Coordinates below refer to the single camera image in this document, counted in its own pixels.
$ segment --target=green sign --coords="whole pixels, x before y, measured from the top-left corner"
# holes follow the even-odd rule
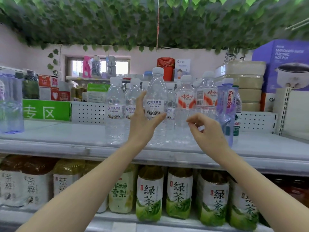
[[[107,92],[111,85],[104,84],[88,84],[87,91],[95,91],[95,92]]]
[[[30,119],[70,121],[71,103],[23,99],[23,116]]]

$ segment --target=purple box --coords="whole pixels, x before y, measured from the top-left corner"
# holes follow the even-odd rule
[[[283,87],[309,91],[309,42],[273,40],[254,50],[252,61],[266,62],[262,92]]]

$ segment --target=human arm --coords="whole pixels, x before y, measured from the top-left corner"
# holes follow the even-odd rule
[[[147,120],[143,92],[136,100],[128,141],[110,157],[37,211],[16,232],[84,232],[108,193],[132,159],[153,136],[166,114]]]
[[[218,122],[201,113],[189,117],[187,122],[202,151],[232,175],[275,232],[308,231],[309,209],[229,148]]]

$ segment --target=left hand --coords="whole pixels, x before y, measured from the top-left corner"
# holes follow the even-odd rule
[[[143,91],[136,99],[136,108],[131,116],[130,133],[128,142],[138,144],[144,148],[152,138],[155,128],[166,117],[166,113],[157,115],[155,118],[148,120],[143,109],[143,99],[147,91]]]

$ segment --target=red plastic cup stack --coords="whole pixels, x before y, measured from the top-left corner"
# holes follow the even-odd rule
[[[163,79],[171,81],[173,77],[173,70],[175,68],[175,59],[170,57],[162,57],[157,59],[157,67],[164,69]]]

